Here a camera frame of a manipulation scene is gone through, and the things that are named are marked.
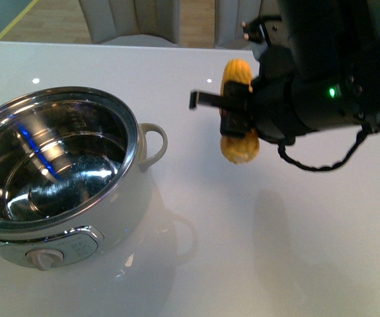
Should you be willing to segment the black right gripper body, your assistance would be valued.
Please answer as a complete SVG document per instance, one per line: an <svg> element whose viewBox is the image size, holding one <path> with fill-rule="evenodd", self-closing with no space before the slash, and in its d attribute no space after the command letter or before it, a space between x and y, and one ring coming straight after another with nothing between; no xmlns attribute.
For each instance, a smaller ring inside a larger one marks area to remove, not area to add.
<svg viewBox="0 0 380 317"><path fill-rule="evenodd" d="M298 136L336 126L329 91L341 77L339 15L259 16L243 30L260 64L249 99L258 135L291 145Z"/></svg>

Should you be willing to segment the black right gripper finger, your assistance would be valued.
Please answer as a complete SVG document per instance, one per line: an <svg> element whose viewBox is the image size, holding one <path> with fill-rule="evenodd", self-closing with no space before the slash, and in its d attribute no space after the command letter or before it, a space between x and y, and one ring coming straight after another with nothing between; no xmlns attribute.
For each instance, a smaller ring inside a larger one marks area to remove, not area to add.
<svg viewBox="0 0 380 317"><path fill-rule="evenodd" d="M250 114L220 110L219 115L221 118L220 134L222 136L244 138L252 132L256 135L256 128Z"/></svg>
<svg viewBox="0 0 380 317"><path fill-rule="evenodd" d="M247 84L227 81L224 85L224 95L212 94L200 90L190 93L189 109L195 110L197 106L210 106L230 112L244 114L248 111L247 101L251 95Z"/></svg>

